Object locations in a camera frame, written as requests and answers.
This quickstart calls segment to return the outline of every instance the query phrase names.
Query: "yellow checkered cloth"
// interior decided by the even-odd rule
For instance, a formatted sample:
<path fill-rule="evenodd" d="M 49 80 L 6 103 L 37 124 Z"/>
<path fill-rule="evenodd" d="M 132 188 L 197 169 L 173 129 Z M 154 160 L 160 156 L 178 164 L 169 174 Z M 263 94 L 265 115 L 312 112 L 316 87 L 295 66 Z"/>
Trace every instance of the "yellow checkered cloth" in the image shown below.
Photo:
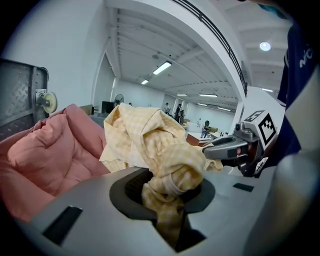
<path fill-rule="evenodd" d="M 104 120 L 106 147 L 100 161 L 111 171 L 148 167 L 153 178 L 143 185 L 143 205 L 157 213 L 157 231 L 174 247 L 183 216 L 179 195 L 203 180 L 206 158 L 186 142 L 186 131 L 159 108 L 117 106 Z"/>

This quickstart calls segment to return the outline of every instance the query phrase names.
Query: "ceiling light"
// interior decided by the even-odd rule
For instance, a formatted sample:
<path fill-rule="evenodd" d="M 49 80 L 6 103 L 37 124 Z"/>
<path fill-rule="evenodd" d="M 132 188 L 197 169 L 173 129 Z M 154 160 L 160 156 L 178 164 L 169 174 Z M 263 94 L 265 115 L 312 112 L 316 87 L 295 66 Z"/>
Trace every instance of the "ceiling light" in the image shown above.
<path fill-rule="evenodd" d="M 231 111 L 230 109 L 226 109 L 226 108 L 222 108 L 222 107 L 218 107 L 218 109 L 220 109 L 220 110 L 226 110 L 226 111 Z"/>
<path fill-rule="evenodd" d="M 273 90 L 269 90 L 269 89 L 265 89 L 265 88 L 261 88 L 262 90 L 264 91 L 267 91 L 267 92 L 270 92 L 270 93 L 273 93 Z"/>
<path fill-rule="evenodd" d="M 203 96 L 203 97 L 218 97 L 215 94 L 199 94 L 199 96 Z"/>
<path fill-rule="evenodd" d="M 160 72 L 164 71 L 165 69 L 169 68 L 172 65 L 171 62 L 166 61 L 165 63 L 163 63 L 160 67 L 158 67 L 155 71 L 153 71 L 153 73 L 155 75 L 158 75 Z"/>
<path fill-rule="evenodd" d="M 260 49 L 262 51 L 267 52 L 267 51 L 269 51 L 271 49 L 271 46 L 270 46 L 270 44 L 268 42 L 262 42 L 262 43 L 260 43 Z"/>

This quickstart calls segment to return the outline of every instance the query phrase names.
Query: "metal panel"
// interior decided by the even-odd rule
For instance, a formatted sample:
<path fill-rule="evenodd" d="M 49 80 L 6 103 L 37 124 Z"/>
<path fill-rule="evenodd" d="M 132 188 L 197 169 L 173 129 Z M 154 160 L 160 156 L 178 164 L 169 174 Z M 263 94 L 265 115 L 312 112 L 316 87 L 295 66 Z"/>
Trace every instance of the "metal panel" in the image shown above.
<path fill-rule="evenodd" d="M 48 78 L 45 68 L 0 59 L 0 141 L 48 117 L 35 102 L 35 90 L 47 89 Z"/>

